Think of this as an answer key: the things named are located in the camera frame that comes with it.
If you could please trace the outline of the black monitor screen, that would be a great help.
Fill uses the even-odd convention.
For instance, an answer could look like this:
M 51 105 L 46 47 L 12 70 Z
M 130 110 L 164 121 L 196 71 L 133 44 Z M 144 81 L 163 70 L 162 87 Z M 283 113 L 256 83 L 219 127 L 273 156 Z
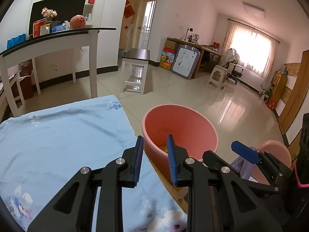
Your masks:
M 52 9 L 57 12 L 55 20 L 62 23 L 70 21 L 75 15 L 83 15 L 86 0 L 41 0 L 32 4 L 28 35 L 32 35 L 33 23 L 43 19 L 41 14 L 43 8 Z

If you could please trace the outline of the flower bouquet vase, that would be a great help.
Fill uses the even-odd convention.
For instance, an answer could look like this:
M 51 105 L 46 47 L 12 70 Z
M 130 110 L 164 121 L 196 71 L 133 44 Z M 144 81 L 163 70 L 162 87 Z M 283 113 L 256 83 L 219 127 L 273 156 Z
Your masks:
M 56 10 L 48 9 L 47 7 L 42 9 L 41 14 L 45 18 L 46 23 L 52 21 L 58 15 Z

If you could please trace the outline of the dark red box under table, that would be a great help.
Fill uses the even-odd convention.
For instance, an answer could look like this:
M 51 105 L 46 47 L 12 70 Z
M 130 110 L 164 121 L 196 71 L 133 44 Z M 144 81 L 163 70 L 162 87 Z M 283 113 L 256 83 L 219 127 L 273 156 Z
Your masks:
M 24 61 L 12 68 L 8 69 L 8 76 L 11 78 L 13 75 L 16 75 L 19 72 L 20 76 L 20 87 L 24 97 L 24 100 L 30 99 L 34 96 L 34 89 L 32 88 L 32 59 Z

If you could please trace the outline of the light blue table cloth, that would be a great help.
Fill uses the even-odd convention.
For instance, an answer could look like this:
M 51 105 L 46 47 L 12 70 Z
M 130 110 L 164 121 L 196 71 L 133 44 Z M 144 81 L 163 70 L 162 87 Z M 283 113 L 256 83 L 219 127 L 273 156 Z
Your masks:
M 80 168 L 102 168 L 136 141 L 113 95 L 10 118 L 1 123 L 1 199 L 26 231 Z M 123 189 L 124 231 L 185 231 L 186 222 L 143 156 L 137 186 Z

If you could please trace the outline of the orange fruit peel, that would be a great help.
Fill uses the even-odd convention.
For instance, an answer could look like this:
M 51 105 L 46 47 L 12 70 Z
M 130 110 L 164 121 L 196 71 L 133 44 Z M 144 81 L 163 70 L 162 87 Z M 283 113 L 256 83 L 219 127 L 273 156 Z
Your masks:
M 159 147 L 163 152 L 168 153 L 167 146 Z

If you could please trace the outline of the colourful fruit carton box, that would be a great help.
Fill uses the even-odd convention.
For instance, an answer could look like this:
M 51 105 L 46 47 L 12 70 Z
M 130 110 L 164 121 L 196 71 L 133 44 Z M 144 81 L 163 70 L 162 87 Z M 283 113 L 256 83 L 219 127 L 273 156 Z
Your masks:
M 161 54 L 159 67 L 170 71 L 176 53 L 177 52 L 175 50 L 164 47 Z

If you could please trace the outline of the white plastic step stool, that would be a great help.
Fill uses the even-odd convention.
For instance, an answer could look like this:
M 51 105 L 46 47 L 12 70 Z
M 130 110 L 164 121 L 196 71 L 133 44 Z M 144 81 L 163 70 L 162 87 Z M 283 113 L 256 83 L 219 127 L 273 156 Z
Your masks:
M 210 78 L 208 79 L 208 84 L 212 84 L 217 89 L 222 90 L 225 87 L 225 81 L 227 75 L 228 75 L 227 69 L 216 65 L 212 70 Z

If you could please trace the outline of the large orange pomelo fruit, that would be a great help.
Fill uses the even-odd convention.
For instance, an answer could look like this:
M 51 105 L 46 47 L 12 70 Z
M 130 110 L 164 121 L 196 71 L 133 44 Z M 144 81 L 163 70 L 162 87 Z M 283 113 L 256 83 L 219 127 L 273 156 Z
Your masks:
M 86 20 L 82 15 L 75 15 L 70 19 L 70 29 L 82 29 L 85 25 Z

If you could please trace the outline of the right black top bench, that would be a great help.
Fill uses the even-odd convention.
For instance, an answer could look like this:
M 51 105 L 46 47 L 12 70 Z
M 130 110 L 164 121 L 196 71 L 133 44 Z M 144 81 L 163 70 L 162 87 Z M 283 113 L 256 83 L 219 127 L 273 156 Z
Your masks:
M 132 48 L 122 57 L 120 91 L 144 94 L 150 50 Z

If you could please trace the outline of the pink plastic trash bucket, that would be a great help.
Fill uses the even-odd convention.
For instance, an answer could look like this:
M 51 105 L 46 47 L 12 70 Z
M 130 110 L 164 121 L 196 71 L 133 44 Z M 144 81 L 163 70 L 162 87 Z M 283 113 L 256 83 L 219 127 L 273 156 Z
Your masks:
M 185 148 L 188 156 L 202 161 L 205 151 L 216 152 L 218 134 L 213 124 L 199 112 L 177 104 L 153 107 L 142 121 L 143 148 L 147 157 L 171 183 L 167 136 L 172 135 L 175 145 Z

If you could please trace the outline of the glass top white table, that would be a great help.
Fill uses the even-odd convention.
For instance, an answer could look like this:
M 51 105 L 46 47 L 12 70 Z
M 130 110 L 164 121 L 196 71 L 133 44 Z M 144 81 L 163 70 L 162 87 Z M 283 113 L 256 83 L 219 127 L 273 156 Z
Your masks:
M 97 92 L 97 43 L 99 32 L 113 31 L 110 27 L 92 27 L 64 30 L 28 39 L 1 52 L 1 77 L 5 96 L 14 117 L 20 116 L 15 103 L 7 70 L 23 61 L 66 49 L 89 47 L 89 76 L 91 98 L 98 97 Z

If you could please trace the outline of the black office chair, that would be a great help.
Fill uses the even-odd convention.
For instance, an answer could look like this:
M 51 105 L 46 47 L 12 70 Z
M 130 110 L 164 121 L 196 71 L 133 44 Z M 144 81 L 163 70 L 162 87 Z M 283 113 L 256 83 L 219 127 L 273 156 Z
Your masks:
M 233 48 L 226 50 L 220 60 L 220 65 L 228 70 L 227 78 L 234 80 L 235 84 L 243 76 L 244 68 L 238 64 L 239 61 L 239 54 Z

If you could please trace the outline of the wooden desk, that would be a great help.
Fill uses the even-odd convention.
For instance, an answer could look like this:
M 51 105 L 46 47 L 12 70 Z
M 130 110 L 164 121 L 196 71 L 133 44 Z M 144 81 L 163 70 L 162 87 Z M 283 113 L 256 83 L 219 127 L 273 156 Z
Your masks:
M 212 55 L 215 64 L 222 57 L 222 54 L 206 46 L 170 37 L 166 39 L 162 52 L 161 64 L 168 64 L 172 73 L 188 80 L 196 77 L 201 65 L 209 62 Z

